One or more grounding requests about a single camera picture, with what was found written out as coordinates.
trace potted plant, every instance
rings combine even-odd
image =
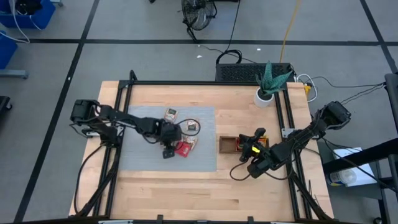
[[[287,81],[292,71],[272,77],[272,63],[267,62],[266,71],[264,75],[256,74],[256,80],[260,88],[257,89],[254,95],[254,104],[260,108],[265,108],[274,99],[274,93],[281,90],[281,86]]]

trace white cable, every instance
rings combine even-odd
[[[302,77],[302,76],[307,77],[307,78],[311,81],[312,87],[313,87],[313,89],[315,90],[315,96],[314,96],[311,100],[308,100],[308,101],[307,101],[307,102],[312,102],[312,101],[314,101],[314,100],[317,98],[317,96],[318,96],[317,88],[315,87],[315,84],[313,83],[312,78],[311,78],[309,75],[307,75],[307,74],[301,74],[301,75],[299,75],[299,76],[297,77],[297,80],[298,80],[300,77]]]
[[[19,27],[19,24],[18,24],[18,22],[17,22],[17,17],[15,16],[15,10],[16,10],[16,9],[15,9],[15,0],[12,0],[12,6],[13,6],[13,7],[12,7],[12,16],[14,17],[15,25],[17,26],[19,32],[21,32],[21,34],[27,39],[27,41],[26,41],[26,40],[15,39],[15,38],[10,37],[10,36],[8,36],[8,35],[6,35],[6,34],[3,34],[2,32],[0,32],[0,34],[3,35],[3,36],[5,36],[5,37],[7,37],[7,38],[9,38],[9,39],[11,39],[11,40],[15,40],[15,41],[17,41],[17,42],[22,42],[22,43],[27,43],[27,44],[29,44],[29,43],[30,43],[30,39],[28,38],[28,36],[26,36],[26,34],[25,34],[25,33],[21,30],[21,28]],[[29,18],[30,18],[30,20],[32,21],[33,25],[34,25],[38,30],[41,30],[41,29],[33,22],[32,15],[30,15]]]
[[[38,26],[36,25],[36,23],[33,22],[32,15],[30,15],[29,18],[30,18],[30,21],[32,21],[33,25],[34,25],[38,30],[41,30],[40,27],[38,27]]]

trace gray mat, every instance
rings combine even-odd
[[[120,170],[157,170],[214,172],[217,169],[216,158],[216,121],[214,107],[180,107],[172,106],[178,111],[176,123],[183,119],[198,119],[201,125],[197,135],[198,142],[188,157],[178,154],[170,159],[163,159],[163,146],[148,144],[135,130],[127,128],[124,134]],[[138,117],[163,118],[167,107],[163,106],[130,106],[129,114]]]

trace black bracket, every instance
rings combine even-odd
[[[137,75],[133,70],[130,70],[129,80],[120,80],[118,88],[123,89],[129,85],[133,85],[135,81],[138,81]]]
[[[157,215],[156,224],[163,224],[163,215]]]
[[[254,224],[254,218],[248,217],[248,224]]]

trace electric fan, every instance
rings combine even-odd
[[[217,15],[216,4],[213,0],[181,0],[182,13],[187,25],[187,32],[193,41],[197,41],[192,30],[202,30],[209,25]]]

